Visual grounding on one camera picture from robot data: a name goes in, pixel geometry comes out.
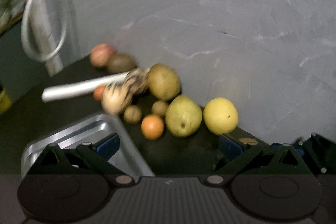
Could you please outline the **yellow grapefruit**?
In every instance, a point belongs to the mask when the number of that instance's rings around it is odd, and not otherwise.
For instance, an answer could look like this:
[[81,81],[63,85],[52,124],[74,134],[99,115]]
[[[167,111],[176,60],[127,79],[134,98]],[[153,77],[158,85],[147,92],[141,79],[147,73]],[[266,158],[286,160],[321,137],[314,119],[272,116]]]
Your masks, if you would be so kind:
[[229,134],[236,129],[239,114],[230,100],[218,97],[206,104],[203,110],[203,119],[212,133],[222,135]]

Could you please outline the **small brown kiwi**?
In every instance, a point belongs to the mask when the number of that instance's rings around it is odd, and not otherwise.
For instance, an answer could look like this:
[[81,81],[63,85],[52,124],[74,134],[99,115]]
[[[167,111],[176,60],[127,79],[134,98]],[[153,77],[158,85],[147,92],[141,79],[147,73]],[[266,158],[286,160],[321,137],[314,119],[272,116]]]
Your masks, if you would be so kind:
[[169,104],[166,101],[157,100],[151,107],[151,112],[160,117],[165,117]]
[[126,121],[129,124],[136,124],[141,120],[141,118],[142,118],[142,111],[136,105],[128,106],[123,114],[124,121]]

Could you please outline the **small orange tangerine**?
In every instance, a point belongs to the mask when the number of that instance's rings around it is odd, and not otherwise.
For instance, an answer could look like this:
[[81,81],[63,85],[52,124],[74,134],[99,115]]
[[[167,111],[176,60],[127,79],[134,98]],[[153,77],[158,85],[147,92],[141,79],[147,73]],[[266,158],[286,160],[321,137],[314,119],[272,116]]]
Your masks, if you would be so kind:
[[100,101],[102,99],[102,94],[106,88],[106,85],[99,85],[93,92],[93,98],[96,101]]

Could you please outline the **striped pepino melon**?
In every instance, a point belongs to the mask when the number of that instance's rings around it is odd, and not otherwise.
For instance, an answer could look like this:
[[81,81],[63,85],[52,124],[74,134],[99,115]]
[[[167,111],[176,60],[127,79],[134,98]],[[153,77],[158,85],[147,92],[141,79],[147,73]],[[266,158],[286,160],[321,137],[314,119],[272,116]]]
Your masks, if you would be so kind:
[[131,94],[141,94],[147,89],[147,75],[150,69],[136,68],[130,71],[124,80],[124,85]]
[[101,104],[108,114],[119,114],[131,103],[130,88],[123,83],[110,83],[103,91]]

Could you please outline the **green-yellow pear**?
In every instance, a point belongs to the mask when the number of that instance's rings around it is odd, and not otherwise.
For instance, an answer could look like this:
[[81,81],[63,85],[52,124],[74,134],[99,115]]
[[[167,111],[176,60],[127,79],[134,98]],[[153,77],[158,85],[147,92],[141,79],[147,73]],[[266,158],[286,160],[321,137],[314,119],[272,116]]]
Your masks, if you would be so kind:
[[177,138],[190,136],[200,127],[202,110],[191,98],[183,94],[169,105],[165,115],[166,127]]

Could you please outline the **brown-yellow mango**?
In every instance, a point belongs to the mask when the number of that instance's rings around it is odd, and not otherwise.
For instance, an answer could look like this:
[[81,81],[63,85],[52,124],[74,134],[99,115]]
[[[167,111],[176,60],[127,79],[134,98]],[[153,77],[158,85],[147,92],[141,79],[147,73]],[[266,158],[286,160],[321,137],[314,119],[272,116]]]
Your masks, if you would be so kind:
[[164,64],[155,64],[147,74],[150,92],[159,100],[169,101],[181,92],[181,81],[177,72]]

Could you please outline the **silver metal tray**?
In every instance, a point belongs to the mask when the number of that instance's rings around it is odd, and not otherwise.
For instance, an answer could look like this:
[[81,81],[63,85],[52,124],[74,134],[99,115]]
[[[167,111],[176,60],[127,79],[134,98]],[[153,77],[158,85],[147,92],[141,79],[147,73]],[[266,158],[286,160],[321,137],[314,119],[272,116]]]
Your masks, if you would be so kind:
[[136,181],[144,177],[154,177],[145,159],[132,141],[129,133],[116,115],[97,113],[88,118],[57,130],[49,136],[29,143],[21,157],[21,174],[25,176],[46,145],[56,143],[61,149],[73,149],[81,143],[96,145],[99,141],[106,142],[116,137],[119,149],[108,162]]

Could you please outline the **white cylindrical tube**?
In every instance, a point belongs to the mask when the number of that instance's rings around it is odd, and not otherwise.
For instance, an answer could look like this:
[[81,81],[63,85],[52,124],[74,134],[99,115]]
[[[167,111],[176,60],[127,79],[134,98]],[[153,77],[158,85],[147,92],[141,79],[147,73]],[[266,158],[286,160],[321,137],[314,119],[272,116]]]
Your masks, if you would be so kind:
[[42,101],[50,102],[57,100],[65,100],[75,98],[86,94],[93,93],[100,85],[108,85],[110,83],[121,83],[129,72],[118,73],[99,77],[95,79],[85,80],[78,83],[58,85],[45,88],[42,92]]

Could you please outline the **yellow plastic canister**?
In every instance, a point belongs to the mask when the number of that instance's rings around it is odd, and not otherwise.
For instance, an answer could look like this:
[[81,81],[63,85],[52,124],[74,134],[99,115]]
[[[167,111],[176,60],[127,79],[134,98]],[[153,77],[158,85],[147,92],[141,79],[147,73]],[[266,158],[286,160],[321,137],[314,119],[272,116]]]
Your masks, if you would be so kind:
[[9,110],[12,106],[12,100],[7,94],[5,89],[1,90],[1,97],[0,97],[0,114],[3,114]]

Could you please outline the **red apple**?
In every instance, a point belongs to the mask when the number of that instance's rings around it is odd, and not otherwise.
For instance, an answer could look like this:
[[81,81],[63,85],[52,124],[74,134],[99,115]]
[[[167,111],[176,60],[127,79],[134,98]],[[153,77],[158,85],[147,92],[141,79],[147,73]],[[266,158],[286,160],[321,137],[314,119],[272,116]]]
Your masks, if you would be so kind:
[[91,50],[89,59],[94,67],[103,68],[115,52],[116,50],[108,44],[98,44]]

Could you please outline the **brown kiwi by wall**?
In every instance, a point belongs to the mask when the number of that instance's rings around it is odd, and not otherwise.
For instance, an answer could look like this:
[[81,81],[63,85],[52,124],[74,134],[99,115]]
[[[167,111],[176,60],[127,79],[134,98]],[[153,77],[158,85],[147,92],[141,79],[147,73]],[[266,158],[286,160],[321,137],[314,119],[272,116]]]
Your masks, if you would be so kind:
[[121,52],[113,53],[106,64],[107,71],[112,74],[131,71],[136,67],[135,59],[131,55]]

